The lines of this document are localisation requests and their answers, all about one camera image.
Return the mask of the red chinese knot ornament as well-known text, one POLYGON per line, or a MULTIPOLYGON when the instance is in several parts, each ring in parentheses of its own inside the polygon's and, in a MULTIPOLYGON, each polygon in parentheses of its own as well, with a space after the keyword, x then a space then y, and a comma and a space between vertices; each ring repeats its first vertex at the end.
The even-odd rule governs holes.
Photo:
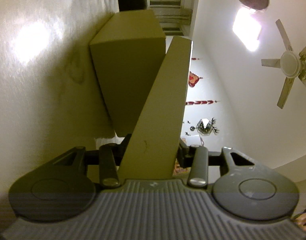
POLYGON ((188 79, 188 85, 189 87, 193 88, 196 86, 199 80, 203 79, 203 77, 199 77, 198 75, 189 72, 189 79, 188 79))

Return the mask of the open cardboard storage box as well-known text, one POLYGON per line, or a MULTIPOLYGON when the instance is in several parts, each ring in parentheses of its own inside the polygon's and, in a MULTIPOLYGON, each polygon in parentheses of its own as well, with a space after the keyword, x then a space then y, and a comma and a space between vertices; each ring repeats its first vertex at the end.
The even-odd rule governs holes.
POLYGON ((98 82, 118 137, 135 129, 166 53, 152 10, 114 14, 90 42, 98 82))

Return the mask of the cardboard box lid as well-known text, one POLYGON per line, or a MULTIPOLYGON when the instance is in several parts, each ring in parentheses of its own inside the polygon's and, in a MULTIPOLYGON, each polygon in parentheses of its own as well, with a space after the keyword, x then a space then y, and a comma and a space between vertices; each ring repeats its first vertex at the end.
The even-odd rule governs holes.
POLYGON ((120 181, 172 177, 184 116, 192 40, 173 37, 118 169, 120 181))

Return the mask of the white ceiling fan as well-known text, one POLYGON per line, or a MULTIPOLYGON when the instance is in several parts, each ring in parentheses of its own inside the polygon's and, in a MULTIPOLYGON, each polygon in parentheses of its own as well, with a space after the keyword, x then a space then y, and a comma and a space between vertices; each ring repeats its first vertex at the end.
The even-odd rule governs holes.
POLYGON ((281 69, 285 75, 284 85, 277 103, 277 106, 283 109, 296 78, 306 88, 306 46, 297 55, 293 51, 291 42, 280 19, 276 20, 275 23, 286 50, 279 59, 262 59, 261 66, 281 69))

